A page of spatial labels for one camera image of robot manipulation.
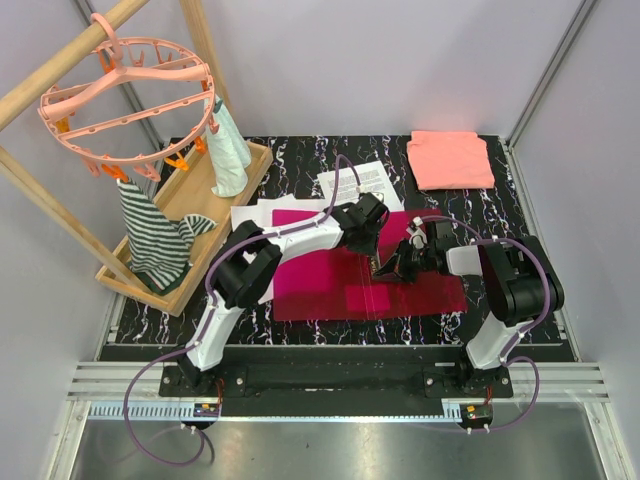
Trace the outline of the aluminium front rail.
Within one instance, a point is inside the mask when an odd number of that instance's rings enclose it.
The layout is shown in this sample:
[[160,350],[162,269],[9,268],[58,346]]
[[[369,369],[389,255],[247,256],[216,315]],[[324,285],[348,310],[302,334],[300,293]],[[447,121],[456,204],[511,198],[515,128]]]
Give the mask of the aluminium front rail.
[[593,363],[541,362],[536,367],[520,361],[506,370],[511,378],[513,396],[506,400],[483,402],[446,400],[445,412],[434,417],[354,417],[310,419],[223,416],[222,396],[199,401],[195,398],[163,397],[159,393],[162,369],[169,363],[146,367],[141,363],[89,362],[78,365],[68,396],[85,401],[87,414],[95,419],[176,420],[187,422],[275,421],[275,422],[400,422],[460,423],[476,416],[493,415],[502,405],[514,405],[525,412],[531,405],[605,404],[609,395],[600,369]]

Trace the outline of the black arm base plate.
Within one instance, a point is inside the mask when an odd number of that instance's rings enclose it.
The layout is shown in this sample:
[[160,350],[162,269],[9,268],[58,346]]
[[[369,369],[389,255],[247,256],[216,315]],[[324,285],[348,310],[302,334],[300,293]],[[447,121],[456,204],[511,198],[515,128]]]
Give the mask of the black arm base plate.
[[162,369],[163,397],[222,396],[223,416],[310,419],[434,417],[444,401],[506,400],[506,370],[473,387],[457,379],[460,348],[444,346],[239,346],[196,373],[184,361]]

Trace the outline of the aluminium corner post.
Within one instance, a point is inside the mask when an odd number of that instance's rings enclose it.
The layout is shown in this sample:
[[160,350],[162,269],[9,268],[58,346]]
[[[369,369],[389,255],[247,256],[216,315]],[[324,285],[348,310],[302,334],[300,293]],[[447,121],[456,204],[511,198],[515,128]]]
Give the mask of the aluminium corner post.
[[525,133],[599,3],[599,0],[581,0],[579,2],[513,129],[506,137],[505,143],[508,147],[514,148]]

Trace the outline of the white printed paper sheet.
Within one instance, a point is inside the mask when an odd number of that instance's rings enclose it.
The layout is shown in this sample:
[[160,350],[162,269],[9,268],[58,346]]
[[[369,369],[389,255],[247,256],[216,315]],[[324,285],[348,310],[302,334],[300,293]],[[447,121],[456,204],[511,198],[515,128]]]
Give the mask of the white printed paper sheet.
[[335,180],[335,172],[324,172],[317,176],[324,197],[330,200],[336,192],[337,205],[355,203],[361,194],[372,193],[381,200],[391,212],[404,210],[403,203],[392,186],[391,180],[381,161],[356,165],[355,176],[350,167],[339,170],[339,178]]

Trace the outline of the folded pink cloth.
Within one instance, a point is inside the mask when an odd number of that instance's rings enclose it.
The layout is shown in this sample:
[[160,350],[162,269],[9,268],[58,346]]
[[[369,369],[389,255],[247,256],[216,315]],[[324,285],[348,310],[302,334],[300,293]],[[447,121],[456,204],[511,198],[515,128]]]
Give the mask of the folded pink cloth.
[[419,190],[495,186],[487,143],[475,132],[412,131],[407,156]]

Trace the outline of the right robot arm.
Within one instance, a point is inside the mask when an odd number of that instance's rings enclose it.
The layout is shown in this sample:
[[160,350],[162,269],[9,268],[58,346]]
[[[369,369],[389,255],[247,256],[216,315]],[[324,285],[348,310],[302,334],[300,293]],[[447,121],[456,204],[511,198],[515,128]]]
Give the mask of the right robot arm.
[[375,280],[413,283],[420,273],[477,276],[483,281],[489,312],[463,347],[454,367],[454,384],[466,396],[489,389],[506,370],[508,356],[527,332],[564,305],[565,294],[538,237],[483,239],[468,228],[461,245],[449,217],[412,219],[408,237],[385,261],[372,260]]

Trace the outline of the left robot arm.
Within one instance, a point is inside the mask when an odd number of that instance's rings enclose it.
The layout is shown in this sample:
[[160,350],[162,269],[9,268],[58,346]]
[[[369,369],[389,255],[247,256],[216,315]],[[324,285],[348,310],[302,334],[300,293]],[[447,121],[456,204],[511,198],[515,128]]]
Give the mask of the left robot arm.
[[311,218],[261,228],[241,223],[227,237],[205,277],[207,306],[197,330],[178,357],[181,384],[196,396],[215,386],[227,340],[243,312],[264,296],[279,266],[317,251],[345,248],[374,256],[389,209],[378,193],[331,205]]

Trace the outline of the wooden rack frame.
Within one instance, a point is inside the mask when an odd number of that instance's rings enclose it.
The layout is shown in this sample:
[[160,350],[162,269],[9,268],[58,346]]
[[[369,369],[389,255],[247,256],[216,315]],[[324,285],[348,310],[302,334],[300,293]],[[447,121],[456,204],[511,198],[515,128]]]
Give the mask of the wooden rack frame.
[[[1,97],[76,38],[86,24],[71,1],[1,1]],[[117,30],[123,36],[151,36],[193,47],[180,1],[150,1]],[[99,65],[78,65],[67,84],[88,81]],[[191,125],[181,118],[153,120],[160,138],[180,137]],[[33,103],[1,132],[1,146],[67,207],[101,241],[114,246],[124,225],[114,185],[92,179],[77,156],[45,131]],[[126,147],[150,147],[144,131]],[[38,210],[1,173],[1,301],[26,301],[98,308],[113,297],[94,275],[99,262],[62,227]]]

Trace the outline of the mint green towel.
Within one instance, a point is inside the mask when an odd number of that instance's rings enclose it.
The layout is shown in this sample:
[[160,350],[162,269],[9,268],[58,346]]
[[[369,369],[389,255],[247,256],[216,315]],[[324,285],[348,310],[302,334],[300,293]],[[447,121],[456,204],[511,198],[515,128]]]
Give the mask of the mint green towel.
[[251,164],[251,152],[227,106],[218,96],[215,97],[213,120],[217,128],[207,126],[205,130],[216,178],[212,192],[221,198],[235,197],[248,183],[246,168]]

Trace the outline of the white form paper sheet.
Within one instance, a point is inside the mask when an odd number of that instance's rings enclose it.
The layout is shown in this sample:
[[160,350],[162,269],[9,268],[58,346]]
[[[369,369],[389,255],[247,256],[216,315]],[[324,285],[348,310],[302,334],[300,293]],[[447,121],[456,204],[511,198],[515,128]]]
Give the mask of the white form paper sheet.
[[328,199],[296,199],[292,194],[277,199],[259,199],[256,205],[232,206],[231,226],[235,231],[243,222],[252,221],[261,229],[276,226],[289,230],[312,224],[312,219],[328,205]]

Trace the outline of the red plastic clip folder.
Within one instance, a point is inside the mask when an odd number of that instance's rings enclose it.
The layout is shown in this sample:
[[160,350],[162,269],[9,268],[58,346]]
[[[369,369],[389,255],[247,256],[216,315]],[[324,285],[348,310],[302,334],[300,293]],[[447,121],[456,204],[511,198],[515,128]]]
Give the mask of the red plastic clip folder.
[[345,248],[291,259],[273,279],[277,322],[366,320],[468,310],[462,280],[425,272],[414,283],[375,281],[368,258]]

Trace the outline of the pink round clip hanger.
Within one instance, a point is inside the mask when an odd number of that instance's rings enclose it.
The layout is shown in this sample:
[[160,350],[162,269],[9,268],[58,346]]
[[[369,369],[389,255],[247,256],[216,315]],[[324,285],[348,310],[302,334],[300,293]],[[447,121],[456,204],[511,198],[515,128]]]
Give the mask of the pink round clip hanger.
[[[219,128],[210,68],[194,51],[175,42],[122,37],[99,13],[92,14],[91,22],[106,35],[87,56],[100,65],[98,78],[50,87],[40,98],[40,118],[93,176],[125,179],[126,170],[132,169],[158,180],[158,161],[198,143],[205,131]],[[191,125],[177,142],[154,147],[123,144],[152,120],[186,114],[192,117]]]

